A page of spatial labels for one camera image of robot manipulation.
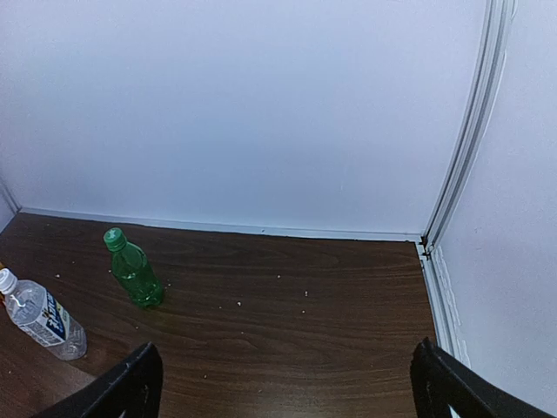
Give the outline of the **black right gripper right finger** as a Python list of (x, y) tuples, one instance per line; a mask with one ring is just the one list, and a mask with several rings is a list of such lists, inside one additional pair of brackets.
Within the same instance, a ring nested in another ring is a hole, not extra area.
[(429, 339), (410, 366), (418, 417), (548, 417), (549, 414), (482, 379)]

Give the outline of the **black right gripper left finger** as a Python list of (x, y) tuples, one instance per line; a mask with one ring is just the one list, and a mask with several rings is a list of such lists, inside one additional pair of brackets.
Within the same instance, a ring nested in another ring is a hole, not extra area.
[(37, 417), (157, 417), (163, 362), (147, 342), (91, 384), (36, 414)]

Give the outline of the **green plastic bottle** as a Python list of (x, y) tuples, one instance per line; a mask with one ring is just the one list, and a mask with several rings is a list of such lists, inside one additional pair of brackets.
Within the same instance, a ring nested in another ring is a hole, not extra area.
[(111, 273), (131, 301), (142, 308), (159, 306), (164, 289), (144, 251), (118, 227), (104, 233), (104, 243), (111, 254)]

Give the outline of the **clear water bottle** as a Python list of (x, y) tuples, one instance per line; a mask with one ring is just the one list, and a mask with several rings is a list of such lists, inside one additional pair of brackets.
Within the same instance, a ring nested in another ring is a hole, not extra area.
[(86, 355), (84, 328), (45, 287), (20, 280), (3, 268), (1, 295), (10, 320), (59, 360), (74, 361)]

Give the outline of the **right aluminium frame post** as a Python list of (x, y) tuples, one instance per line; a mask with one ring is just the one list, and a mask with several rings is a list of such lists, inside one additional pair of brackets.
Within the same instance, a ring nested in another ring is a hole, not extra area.
[(423, 257), (431, 259), (468, 180), (480, 142), (493, 114), (507, 60), (507, 40), (516, 1), (487, 1), (464, 116), (438, 200), (422, 236)]

